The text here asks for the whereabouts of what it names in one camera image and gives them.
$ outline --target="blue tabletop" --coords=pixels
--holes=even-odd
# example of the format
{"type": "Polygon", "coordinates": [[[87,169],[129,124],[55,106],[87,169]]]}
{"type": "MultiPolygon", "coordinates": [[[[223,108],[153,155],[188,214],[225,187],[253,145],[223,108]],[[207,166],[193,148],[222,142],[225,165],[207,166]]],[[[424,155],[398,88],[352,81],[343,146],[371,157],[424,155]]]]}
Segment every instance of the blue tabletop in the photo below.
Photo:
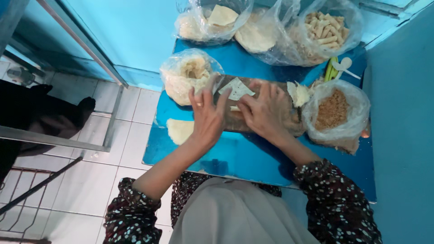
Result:
{"type": "MultiPolygon", "coordinates": [[[[174,53],[187,48],[200,48],[216,59],[228,75],[261,78],[279,82],[298,81],[309,85],[324,73],[326,63],[315,67],[270,66],[247,53],[238,43],[228,42],[224,45],[203,47],[190,42],[177,40],[174,53]]],[[[349,69],[362,76],[366,68],[365,50],[362,47],[339,56],[350,57],[353,65],[349,69]]],[[[341,79],[362,87],[360,80],[342,75],[341,79]]],[[[168,119],[193,120],[191,106],[178,106],[165,91],[158,101],[157,114],[152,124],[148,145],[143,162],[154,165],[177,148],[166,128],[168,119]]],[[[350,177],[366,194],[369,201],[377,197],[374,183],[374,165],[372,154],[372,136],[360,138],[356,154],[348,155],[334,148],[315,145],[307,133],[298,138],[322,158],[327,158],[350,177]]],[[[294,164],[276,147],[254,133],[223,132],[217,144],[188,170],[263,182],[283,187],[293,185],[294,164]]]]}

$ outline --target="polka dot sleeve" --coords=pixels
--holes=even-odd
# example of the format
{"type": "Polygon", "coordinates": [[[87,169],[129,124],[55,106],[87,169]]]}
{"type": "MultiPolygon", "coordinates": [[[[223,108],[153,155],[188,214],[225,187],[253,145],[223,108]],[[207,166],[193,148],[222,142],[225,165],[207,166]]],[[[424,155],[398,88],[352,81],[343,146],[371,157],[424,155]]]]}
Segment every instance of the polka dot sleeve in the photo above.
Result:
{"type": "Polygon", "coordinates": [[[321,243],[382,243],[365,195],[338,167],[324,159],[297,167],[294,176],[309,200],[308,229],[321,243]]]}
{"type": "Polygon", "coordinates": [[[158,243],[162,230],[155,227],[155,211],[161,201],[154,201],[133,189],[134,179],[123,178],[118,184],[119,195],[107,207],[103,243],[158,243]]]}

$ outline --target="food bag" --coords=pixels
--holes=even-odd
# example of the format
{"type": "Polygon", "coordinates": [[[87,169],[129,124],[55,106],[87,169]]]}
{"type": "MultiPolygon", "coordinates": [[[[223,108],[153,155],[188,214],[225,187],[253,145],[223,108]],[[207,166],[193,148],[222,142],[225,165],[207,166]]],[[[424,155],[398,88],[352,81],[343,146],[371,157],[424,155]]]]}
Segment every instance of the food bag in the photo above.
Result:
{"type": "Polygon", "coordinates": [[[315,143],[355,154],[358,138],[368,124],[370,106],[367,95],[361,89],[343,80],[331,80],[316,86],[312,98],[303,106],[303,125],[307,129],[309,138],[315,143]],[[348,103],[346,122],[319,131],[316,128],[319,107],[336,90],[345,95],[348,103]]]}
{"type": "Polygon", "coordinates": [[[355,48],[362,38],[363,18],[349,0],[315,0],[286,28],[278,44],[288,65],[314,66],[355,48]]]}
{"type": "Polygon", "coordinates": [[[249,18],[253,0],[178,0],[177,5],[177,37],[210,46],[234,36],[249,18]]]}
{"type": "Polygon", "coordinates": [[[202,88],[212,86],[214,94],[224,78],[221,65],[197,48],[174,53],[162,63],[160,74],[167,95],[181,106],[191,105],[188,92],[192,87],[197,94],[202,88]]]}
{"type": "Polygon", "coordinates": [[[291,60],[277,48],[277,43],[291,42],[285,26],[299,10],[300,0],[277,0],[271,8],[255,5],[250,18],[235,33],[235,39],[247,52],[265,63],[291,65],[291,60]]]}

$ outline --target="clear plastic bag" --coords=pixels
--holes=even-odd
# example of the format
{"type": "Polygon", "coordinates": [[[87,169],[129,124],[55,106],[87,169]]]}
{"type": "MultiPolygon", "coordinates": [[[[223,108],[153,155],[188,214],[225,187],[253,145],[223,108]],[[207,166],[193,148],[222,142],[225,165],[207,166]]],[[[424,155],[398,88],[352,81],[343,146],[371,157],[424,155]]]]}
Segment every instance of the clear plastic bag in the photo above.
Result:
{"type": "Polygon", "coordinates": [[[254,0],[178,0],[180,15],[175,22],[177,37],[209,46],[226,43],[249,18],[253,2],[254,0]],[[224,26],[209,24],[208,20],[216,5],[235,11],[238,14],[236,20],[224,26]]]}
{"type": "Polygon", "coordinates": [[[360,134],[368,124],[370,107],[369,99],[361,89],[343,80],[331,80],[315,87],[312,98],[302,108],[302,121],[309,138],[315,143],[354,154],[358,148],[360,134]],[[315,122],[319,105],[324,99],[330,97],[335,89],[344,93],[349,105],[347,122],[331,129],[318,131],[315,122]]]}
{"type": "Polygon", "coordinates": [[[214,94],[224,78],[221,65],[197,48],[174,53],[162,63],[160,74],[167,95],[181,106],[191,105],[188,92],[192,87],[197,94],[202,88],[212,86],[214,94]]]}
{"type": "Polygon", "coordinates": [[[291,47],[285,26],[294,20],[299,10],[300,0],[277,0],[271,8],[255,6],[250,18],[235,33],[235,39],[264,63],[293,65],[279,47],[287,47],[285,50],[291,47]]]}
{"type": "Polygon", "coordinates": [[[286,32],[288,39],[282,39],[278,43],[282,53],[289,59],[286,65],[314,66],[355,48],[362,38],[363,17],[359,8],[349,0],[315,0],[286,28],[286,32]],[[312,39],[305,22],[306,17],[315,12],[344,17],[343,24],[339,26],[345,27],[346,31],[349,29],[349,32],[345,33],[346,38],[340,44],[342,46],[329,48],[312,39]]]}

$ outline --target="white spoon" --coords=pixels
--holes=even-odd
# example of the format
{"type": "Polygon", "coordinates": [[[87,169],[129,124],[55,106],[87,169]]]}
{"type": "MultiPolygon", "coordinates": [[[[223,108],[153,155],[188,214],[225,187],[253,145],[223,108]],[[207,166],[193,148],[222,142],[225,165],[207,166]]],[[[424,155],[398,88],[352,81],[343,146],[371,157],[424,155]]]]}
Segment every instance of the white spoon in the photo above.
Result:
{"type": "Polygon", "coordinates": [[[332,62],[333,68],[339,71],[338,75],[336,76],[336,79],[339,79],[342,75],[342,72],[346,72],[347,74],[353,76],[354,78],[361,79],[359,76],[353,74],[352,72],[348,71],[349,67],[352,65],[352,60],[348,57],[343,58],[341,63],[338,62],[332,62]]]}

